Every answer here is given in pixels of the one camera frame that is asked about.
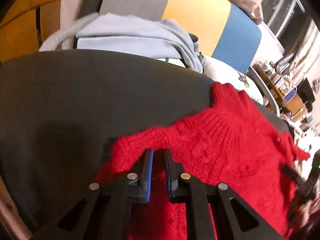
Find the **red knitted sweater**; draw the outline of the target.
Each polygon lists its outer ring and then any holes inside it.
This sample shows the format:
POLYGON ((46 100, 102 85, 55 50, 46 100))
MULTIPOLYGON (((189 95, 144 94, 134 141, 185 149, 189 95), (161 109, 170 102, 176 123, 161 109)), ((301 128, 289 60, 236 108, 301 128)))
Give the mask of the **red knitted sweater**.
POLYGON ((227 183, 280 235, 291 235, 287 213, 295 185, 281 168, 309 155, 290 133, 276 130, 245 92, 215 82, 212 97, 212 106, 195 116, 118 139, 95 176, 99 184, 111 183, 131 170, 145 149, 153 149, 150 202, 132 210, 129 239, 187 237, 185 207, 171 204, 165 189, 163 148, 202 182, 227 183))

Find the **wooden cabinet doors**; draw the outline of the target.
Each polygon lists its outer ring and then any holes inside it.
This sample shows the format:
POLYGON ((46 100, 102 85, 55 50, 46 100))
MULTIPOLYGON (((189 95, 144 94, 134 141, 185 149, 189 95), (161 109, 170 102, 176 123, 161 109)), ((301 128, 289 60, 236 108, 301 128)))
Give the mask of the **wooden cabinet doors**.
POLYGON ((1 61, 39 51, 60 29, 61 0, 16 0, 1 21, 1 61))

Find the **white cushion with print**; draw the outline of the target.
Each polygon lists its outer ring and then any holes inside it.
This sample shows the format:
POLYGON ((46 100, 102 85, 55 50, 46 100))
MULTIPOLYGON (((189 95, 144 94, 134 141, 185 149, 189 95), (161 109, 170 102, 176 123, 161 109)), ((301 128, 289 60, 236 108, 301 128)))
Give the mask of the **white cushion with print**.
POLYGON ((263 96, 253 80, 228 64, 215 58, 205 56, 203 70, 204 75, 208 76, 213 81, 221 84, 230 83, 236 90, 244 90, 251 99, 260 105, 264 104, 263 96))

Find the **wooden shelf with clutter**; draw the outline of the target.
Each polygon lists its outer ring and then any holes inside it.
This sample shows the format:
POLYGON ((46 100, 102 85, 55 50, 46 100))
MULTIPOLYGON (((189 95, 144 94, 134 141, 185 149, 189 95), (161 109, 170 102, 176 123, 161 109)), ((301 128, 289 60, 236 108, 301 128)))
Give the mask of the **wooden shelf with clutter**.
POLYGON ((292 122, 297 122, 306 114, 306 107, 298 95, 297 87, 288 75, 276 72, 268 62, 253 66, 258 81, 262 81, 262 88, 268 99, 268 106, 278 114, 283 114, 292 122))

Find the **light blue folded garment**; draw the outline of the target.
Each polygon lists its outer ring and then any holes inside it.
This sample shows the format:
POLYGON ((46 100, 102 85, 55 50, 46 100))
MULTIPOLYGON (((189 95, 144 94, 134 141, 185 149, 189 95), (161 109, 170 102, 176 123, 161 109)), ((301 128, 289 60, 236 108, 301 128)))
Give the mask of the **light blue folded garment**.
POLYGON ((77 49, 105 50, 149 57, 175 59, 185 68, 203 73, 203 54, 197 36, 173 19, 151 21, 137 16, 97 12, 76 20, 70 27, 50 35, 39 51, 53 51, 75 37, 77 49))

